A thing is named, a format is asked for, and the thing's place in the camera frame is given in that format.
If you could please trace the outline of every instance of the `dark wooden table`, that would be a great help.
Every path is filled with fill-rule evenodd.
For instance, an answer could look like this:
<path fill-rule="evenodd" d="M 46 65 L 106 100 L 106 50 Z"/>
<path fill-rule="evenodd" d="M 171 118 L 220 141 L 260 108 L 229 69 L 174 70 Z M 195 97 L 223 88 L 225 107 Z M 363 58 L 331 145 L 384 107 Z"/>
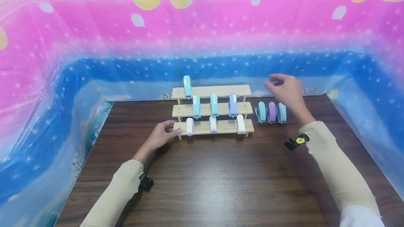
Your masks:
<path fill-rule="evenodd" d="M 257 107 L 261 100 L 250 98 Z M 326 96 L 305 97 L 365 177 L 388 227 L 404 226 L 404 203 Z M 56 226 L 79 226 L 120 164 L 132 158 L 176 101 L 116 102 Z M 338 226 L 340 214 L 307 148 L 283 142 L 298 124 L 258 124 L 242 135 L 173 140 L 146 164 L 150 192 L 128 203 L 117 226 Z"/>

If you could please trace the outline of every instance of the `tiered stand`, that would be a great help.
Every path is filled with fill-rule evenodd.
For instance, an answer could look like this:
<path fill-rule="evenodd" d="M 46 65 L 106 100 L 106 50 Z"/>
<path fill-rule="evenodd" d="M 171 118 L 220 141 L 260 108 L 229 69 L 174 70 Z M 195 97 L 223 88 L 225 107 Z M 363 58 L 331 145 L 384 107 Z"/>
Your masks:
<path fill-rule="evenodd" d="M 192 95 L 198 94 L 201 99 L 210 98 L 210 94 L 215 93 L 218 98 L 229 99 L 231 93 L 237 95 L 242 99 L 242 102 L 237 102 L 237 114 L 244 115 L 245 124 L 245 136 L 247 137 L 250 132 L 254 131 L 253 122 L 251 119 L 247 119 L 248 114 L 253 113 L 253 108 L 250 102 L 246 102 L 247 96 L 251 95 L 250 86 L 245 85 L 224 85 L 224 86 L 204 86 L 204 87 L 192 87 Z M 182 122 L 182 118 L 193 117 L 194 111 L 192 104 L 181 104 L 181 100 L 185 99 L 184 88 L 173 88 L 171 99 L 176 99 L 178 105 L 173 106 L 173 118 L 178 118 L 178 122 L 174 123 L 174 130 L 181 128 L 182 133 L 179 135 L 179 139 L 186 135 L 186 122 Z M 218 114 L 229 115 L 228 102 L 218 103 Z M 201 116 L 210 116 L 210 104 L 202 103 L 200 109 Z M 216 134 L 224 133 L 237 133 L 236 119 L 230 120 L 218 120 L 216 124 Z M 194 135 L 211 134 L 209 128 L 209 121 L 194 120 Z"/>

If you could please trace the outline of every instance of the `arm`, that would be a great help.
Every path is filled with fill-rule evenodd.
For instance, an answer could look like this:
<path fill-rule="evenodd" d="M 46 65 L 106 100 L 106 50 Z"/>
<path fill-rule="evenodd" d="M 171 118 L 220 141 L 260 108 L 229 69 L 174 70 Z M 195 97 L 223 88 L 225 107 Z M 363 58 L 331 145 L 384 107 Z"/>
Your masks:
<path fill-rule="evenodd" d="M 115 226 L 128 201 L 138 192 L 143 164 L 150 154 L 172 137 L 181 134 L 181 129 L 173 131 L 174 122 L 170 120 L 157 124 L 132 160 L 126 161 L 115 172 L 111 183 L 91 208 L 80 227 Z"/>
<path fill-rule="evenodd" d="M 372 210 L 370 214 L 375 214 L 380 220 L 375 198 L 358 169 L 338 147 L 327 126 L 316 121 L 306 108 L 300 81 L 283 74 L 270 75 L 269 80 L 275 83 L 265 82 L 266 88 L 296 116 L 301 124 L 299 133 L 309 136 L 310 141 L 306 144 L 309 153 L 324 175 L 342 215 L 344 216 L 344 209 L 349 206 L 361 206 Z"/>

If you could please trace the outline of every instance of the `black wrist strap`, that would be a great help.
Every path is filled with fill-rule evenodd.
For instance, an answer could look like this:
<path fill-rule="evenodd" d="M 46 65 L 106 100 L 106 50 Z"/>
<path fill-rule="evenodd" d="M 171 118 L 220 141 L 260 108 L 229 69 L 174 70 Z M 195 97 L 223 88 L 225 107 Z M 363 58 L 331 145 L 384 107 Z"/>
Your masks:
<path fill-rule="evenodd" d="M 153 186 L 153 180 L 149 177 L 146 176 L 146 174 L 141 174 L 141 176 L 139 177 L 140 180 L 140 185 L 139 185 L 139 190 L 146 190 L 146 191 L 150 191 L 150 189 Z"/>
<path fill-rule="evenodd" d="M 296 139 L 291 139 L 289 138 L 286 142 L 285 142 L 285 146 L 293 151 L 296 147 L 298 147 L 301 144 L 307 143 L 310 141 L 310 138 L 308 135 L 306 134 L 300 134 Z"/>

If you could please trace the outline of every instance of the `yellow tag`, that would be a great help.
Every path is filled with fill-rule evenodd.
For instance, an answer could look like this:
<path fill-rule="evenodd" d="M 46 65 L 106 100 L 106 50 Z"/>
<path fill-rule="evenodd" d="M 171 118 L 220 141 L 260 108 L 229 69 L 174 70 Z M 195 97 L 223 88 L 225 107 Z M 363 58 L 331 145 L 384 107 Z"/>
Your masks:
<path fill-rule="evenodd" d="M 305 142 L 305 140 L 303 138 L 297 138 L 296 139 L 296 143 L 298 143 L 298 144 L 302 144 L 304 142 Z"/>

